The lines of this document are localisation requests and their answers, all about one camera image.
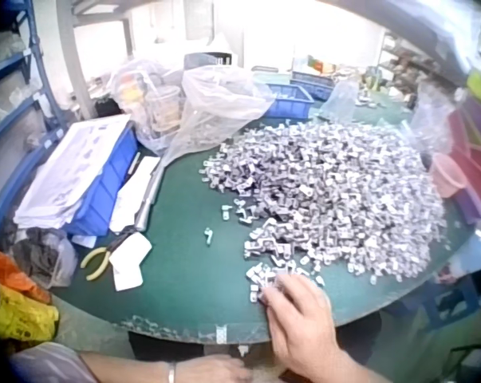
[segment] silver bracelet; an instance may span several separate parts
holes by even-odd
[[[176,372],[176,363],[175,362],[169,363],[169,374],[168,374],[169,383],[175,383],[175,372]]]

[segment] paper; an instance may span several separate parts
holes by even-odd
[[[74,235],[72,242],[88,249],[93,249],[97,243],[97,237],[95,235]]]
[[[121,272],[113,268],[112,276],[114,277],[116,291],[133,289],[143,284],[143,275],[139,267],[122,270]]]
[[[109,257],[109,262],[121,272],[132,269],[143,262],[144,257],[152,249],[152,244],[141,233],[130,235]]]
[[[15,212],[19,228],[61,228],[72,222],[129,118],[119,115],[73,124],[37,172]]]
[[[114,210],[112,211],[109,229],[119,233],[125,227],[133,225],[136,213],[143,202],[144,193],[152,178],[153,169],[160,162],[158,157],[144,157],[136,172],[118,192]]]

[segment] pliers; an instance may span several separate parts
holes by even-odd
[[[91,259],[95,258],[99,254],[104,254],[104,258],[102,259],[102,263],[100,266],[90,275],[86,275],[86,280],[87,281],[93,281],[100,277],[105,269],[107,268],[107,265],[109,263],[109,257],[111,254],[123,243],[123,241],[126,240],[130,235],[134,234],[136,232],[136,229],[134,226],[127,226],[121,233],[118,235],[118,238],[114,239],[108,246],[106,247],[98,247],[92,251],[90,251],[84,259],[81,261],[81,269],[84,269],[86,266],[88,266],[89,261]]]

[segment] human hand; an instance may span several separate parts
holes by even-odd
[[[302,275],[279,275],[285,294],[263,293],[274,353],[289,369],[315,383],[332,377],[346,357],[336,342],[329,298]]]
[[[213,355],[176,365],[175,383],[248,383],[252,373],[243,361],[229,355]]]

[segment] blue plastic crate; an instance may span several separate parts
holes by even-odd
[[[274,103],[266,111],[265,117],[269,118],[309,118],[309,109],[313,105],[313,98],[300,86],[267,84],[276,94]]]
[[[305,82],[311,82],[313,84],[319,84],[329,87],[334,87],[335,83],[331,77],[316,76],[314,74],[302,73],[302,72],[292,72],[292,80],[299,80]]]
[[[102,173],[96,177],[85,194],[73,221],[63,229],[69,234],[106,235],[116,196],[128,168],[137,152],[132,123],[121,133]]]
[[[327,101],[334,90],[334,87],[300,80],[290,80],[290,84],[301,86],[307,90],[307,93],[309,93],[314,100],[320,101]]]

